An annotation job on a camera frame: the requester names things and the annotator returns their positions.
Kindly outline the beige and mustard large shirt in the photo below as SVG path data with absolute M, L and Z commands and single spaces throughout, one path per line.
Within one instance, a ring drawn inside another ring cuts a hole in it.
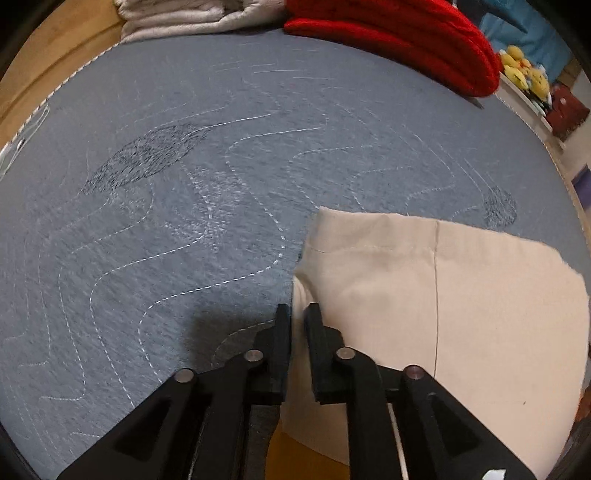
M 345 479 L 346 410 L 311 391 L 304 309 L 376 363 L 431 374 L 543 479 L 573 426 L 589 296 L 553 248 L 394 213 L 318 209 L 294 270 L 287 400 L 266 477 Z

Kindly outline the purple bag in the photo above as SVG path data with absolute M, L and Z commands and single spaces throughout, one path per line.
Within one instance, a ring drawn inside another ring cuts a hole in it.
M 585 165 L 573 178 L 572 185 L 584 209 L 591 202 L 591 170 Z

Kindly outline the red folded blanket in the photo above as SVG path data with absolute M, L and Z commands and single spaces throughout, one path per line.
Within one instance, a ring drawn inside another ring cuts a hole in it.
M 288 34 L 328 40 L 407 65 L 466 97 L 500 84 L 500 59 L 446 1 L 287 1 Z

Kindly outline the yellow plush toy pile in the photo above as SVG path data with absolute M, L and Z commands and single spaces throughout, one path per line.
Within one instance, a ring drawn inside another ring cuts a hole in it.
M 542 103 L 551 103 L 550 83 L 543 66 L 535 67 L 515 45 L 501 49 L 498 56 L 501 72 L 515 87 Z

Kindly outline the cream folded fleece blanket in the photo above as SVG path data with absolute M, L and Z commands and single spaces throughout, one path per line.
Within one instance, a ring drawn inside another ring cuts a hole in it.
M 281 0 L 114 1 L 113 4 L 123 20 L 123 43 L 228 33 L 271 24 L 286 14 L 286 2 Z

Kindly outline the blue curtain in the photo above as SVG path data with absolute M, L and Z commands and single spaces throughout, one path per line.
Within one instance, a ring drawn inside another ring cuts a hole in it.
M 534 65 L 542 65 L 550 83 L 554 83 L 569 63 L 572 52 L 556 29 L 527 1 L 502 1 L 511 16 L 526 33 L 506 21 L 487 13 L 480 29 L 498 51 L 509 45 L 519 47 Z

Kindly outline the wooden bed frame headboard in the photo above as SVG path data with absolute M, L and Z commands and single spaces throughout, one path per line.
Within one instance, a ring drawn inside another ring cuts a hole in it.
M 1 143 L 69 75 L 120 39 L 111 1 L 65 1 L 26 40 L 1 80 Z

